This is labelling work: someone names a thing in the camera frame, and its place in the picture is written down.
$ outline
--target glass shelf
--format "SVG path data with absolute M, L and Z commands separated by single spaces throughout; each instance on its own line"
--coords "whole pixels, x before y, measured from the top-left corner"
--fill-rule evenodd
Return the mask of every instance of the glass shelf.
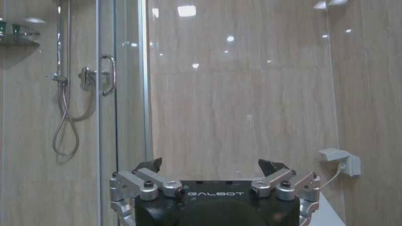
M 40 46 L 40 44 L 24 35 L 0 34 L 0 46 Z

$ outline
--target shower hose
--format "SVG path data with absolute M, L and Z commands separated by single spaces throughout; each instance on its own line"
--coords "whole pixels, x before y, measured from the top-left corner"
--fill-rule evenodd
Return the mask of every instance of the shower hose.
M 56 44 L 57 44 L 57 72 L 53 74 L 53 80 L 57 81 L 57 105 L 58 105 L 58 109 L 60 109 L 60 113 L 61 113 L 61 119 L 57 125 L 57 129 L 56 132 L 53 134 L 53 141 L 52 141 L 52 146 L 53 146 L 53 151 L 60 155 L 60 156 L 69 156 L 73 155 L 78 145 L 80 145 L 80 137 L 77 134 L 77 130 L 76 130 L 76 126 L 74 123 L 77 121 L 81 121 L 86 118 L 89 118 L 89 116 L 92 115 L 93 111 L 94 111 L 94 81 L 89 82 L 88 84 L 88 88 L 89 88 L 89 92 L 90 92 L 90 96 L 89 96 L 89 103 L 85 109 L 84 114 L 74 118 L 70 115 L 69 112 L 69 97 L 70 97 L 70 0 L 65 1 L 66 4 L 66 76 L 61 76 L 61 62 L 62 62 L 62 58 L 61 58 L 61 52 L 62 52 L 62 2 L 64 0 L 57 0 L 57 40 L 56 40 Z M 74 145 L 73 148 L 69 152 L 61 152 L 60 151 L 60 143 L 62 141 L 62 137 L 58 138 L 60 132 L 62 130 L 62 128 L 65 128 L 64 125 L 66 125 L 66 123 L 69 123 L 70 128 L 72 128 L 72 132 L 73 132 L 73 136 L 74 136 Z
M 53 146 L 53 151 L 61 156 L 69 156 L 76 152 L 76 150 L 78 148 L 78 145 L 80 145 L 80 137 L 78 137 L 78 134 L 77 134 L 74 123 L 84 120 L 84 119 L 86 119 L 86 118 L 89 118 L 93 111 L 94 111 L 94 106 L 93 106 L 94 88 L 93 88 L 93 85 L 89 86 L 89 89 L 90 89 L 89 90 L 90 96 L 89 96 L 89 103 L 88 103 L 88 106 L 86 106 L 86 110 L 85 110 L 85 112 L 81 116 L 74 118 L 70 115 L 70 112 L 69 112 L 70 81 L 65 80 L 65 81 L 58 82 L 58 98 L 57 99 L 58 99 L 58 109 L 60 109 L 60 112 L 61 112 L 61 119 L 60 119 L 57 129 L 56 129 L 56 132 L 54 132 L 54 135 L 53 135 L 52 146 Z M 57 137 L 60 135 L 62 125 L 66 122 L 69 123 L 70 129 L 72 129 L 72 132 L 73 132 L 74 146 L 73 146 L 73 148 L 69 152 L 61 152 L 58 147 L 57 147 Z

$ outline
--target shower mixer tap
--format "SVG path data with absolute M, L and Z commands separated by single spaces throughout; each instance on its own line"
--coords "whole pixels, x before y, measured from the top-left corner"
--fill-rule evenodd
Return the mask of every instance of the shower mixer tap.
M 77 77 L 81 79 L 81 89 L 88 91 L 90 84 L 96 81 L 96 71 L 92 71 L 88 66 L 82 67 Z

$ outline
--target shower door handle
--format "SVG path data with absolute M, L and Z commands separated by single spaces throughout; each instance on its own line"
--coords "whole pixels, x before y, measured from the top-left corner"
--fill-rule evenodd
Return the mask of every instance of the shower door handle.
M 108 90 L 102 91 L 102 93 L 101 93 L 102 96 L 108 96 L 116 90 L 116 61 L 114 61 L 114 58 L 108 54 L 102 54 L 101 59 L 108 59 L 112 63 L 112 73 L 108 73 L 113 76 L 112 77 L 112 86 Z

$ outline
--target glass shower door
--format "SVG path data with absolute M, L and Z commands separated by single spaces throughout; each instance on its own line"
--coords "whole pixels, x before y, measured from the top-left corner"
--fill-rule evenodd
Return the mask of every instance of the glass shower door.
M 108 180 L 114 171 L 130 171 L 149 154 L 146 48 L 141 11 L 145 1 L 98 0 L 98 151 L 101 225 L 117 225 L 109 208 Z M 116 61 L 116 89 L 112 65 Z

